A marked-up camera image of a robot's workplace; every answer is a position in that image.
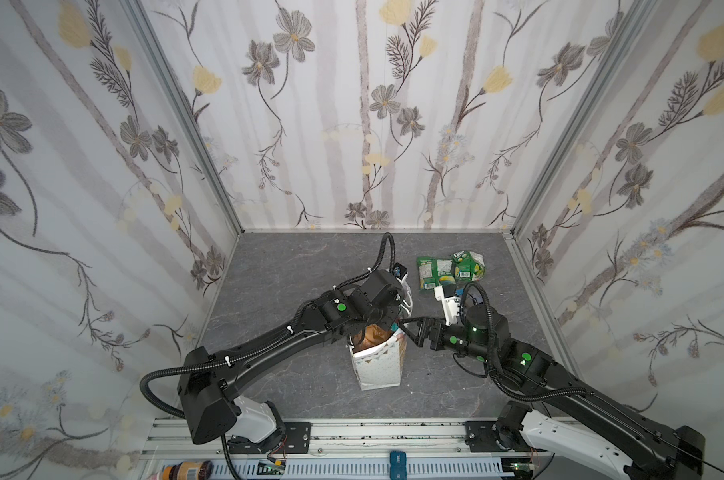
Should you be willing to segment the cartoon animal paper bag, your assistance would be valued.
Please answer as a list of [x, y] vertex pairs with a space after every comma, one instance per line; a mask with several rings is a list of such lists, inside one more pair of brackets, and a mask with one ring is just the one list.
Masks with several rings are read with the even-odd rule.
[[406, 353], [406, 335], [395, 323], [394, 334], [384, 344], [354, 354], [349, 351], [354, 373], [362, 391], [397, 387], [401, 384]]

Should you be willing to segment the green yellow snack packet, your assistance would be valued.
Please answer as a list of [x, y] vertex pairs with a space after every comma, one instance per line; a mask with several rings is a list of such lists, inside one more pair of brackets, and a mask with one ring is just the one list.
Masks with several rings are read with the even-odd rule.
[[453, 276], [458, 283], [479, 281], [486, 273], [484, 256], [478, 252], [461, 250], [452, 255]]

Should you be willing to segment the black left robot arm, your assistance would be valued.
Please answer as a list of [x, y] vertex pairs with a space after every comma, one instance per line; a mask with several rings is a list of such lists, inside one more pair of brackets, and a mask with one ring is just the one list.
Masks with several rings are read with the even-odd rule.
[[390, 329], [404, 310], [404, 272], [394, 237], [385, 233], [366, 272], [303, 302], [286, 323], [255, 339], [216, 353], [199, 347], [183, 365], [144, 375], [139, 390], [155, 408], [185, 420], [196, 445], [220, 439], [272, 450], [286, 435], [285, 423], [273, 402], [255, 402], [245, 390], [310, 348], [363, 338], [371, 326]]

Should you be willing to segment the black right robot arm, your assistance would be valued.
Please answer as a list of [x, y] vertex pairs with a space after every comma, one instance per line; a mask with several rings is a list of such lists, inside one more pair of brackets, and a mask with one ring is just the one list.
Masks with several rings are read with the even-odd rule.
[[579, 379], [539, 348], [512, 337], [483, 287], [469, 283], [459, 320], [411, 317], [399, 328], [418, 346], [450, 350], [483, 366], [510, 401], [497, 417], [498, 442], [567, 458], [611, 479], [700, 479], [710, 462], [693, 428], [658, 423]]

